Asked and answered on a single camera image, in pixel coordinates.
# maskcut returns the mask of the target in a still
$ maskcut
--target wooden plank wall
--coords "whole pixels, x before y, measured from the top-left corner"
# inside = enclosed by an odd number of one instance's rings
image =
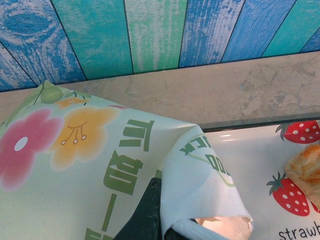
[[[262,56],[300,52],[319,27],[319,0],[297,0]]]
[[[0,44],[0,80],[0,92],[36,86],[2,44]]]
[[[85,79],[49,0],[0,1],[0,42],[37,85]]]
[[[132,74],[121,0],[52,0],[89,80]]]
[[[320,51],[319,0],[3,0],[0,91]]]
[[[125,0],[133,70],[178,67],[187,0]]]
[[[179,67],[220,62],[244,0],[189,0]]]
[[[260,58],[296,0],[246,0],[223,62]]]
[[[301,49],[301,53],[320,50],[320,28]]]

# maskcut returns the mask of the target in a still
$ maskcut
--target white dot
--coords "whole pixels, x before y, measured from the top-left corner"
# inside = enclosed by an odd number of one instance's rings
[[[16,152],[20,151],[21,149],[23,149],[26,144],[28,142],[28,138],[26,136],[24,136],[23,138],[21,138],[19,141],[16,142],[15,146],[14,146],[14,150]]]

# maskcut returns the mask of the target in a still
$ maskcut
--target baked bread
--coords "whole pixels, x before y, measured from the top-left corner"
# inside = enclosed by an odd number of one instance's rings
[[[284,171],[320,209],[320,145],[308,145],[285,164]]]

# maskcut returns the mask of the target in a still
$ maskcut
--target beige countertop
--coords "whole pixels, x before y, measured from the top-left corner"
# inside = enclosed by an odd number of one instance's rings
[[[203,128],[320,119],[320,52],[62,85]],[[32,92],[0,93],[0,121]]]

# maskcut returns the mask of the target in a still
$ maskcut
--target paper bag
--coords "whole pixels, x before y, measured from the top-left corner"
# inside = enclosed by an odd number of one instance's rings
[[[161,174],[163,235],[172,227],[190,239],[242,240],[252,231],[195,124],[44,82],[0,133],[0,239],[110,240]]]

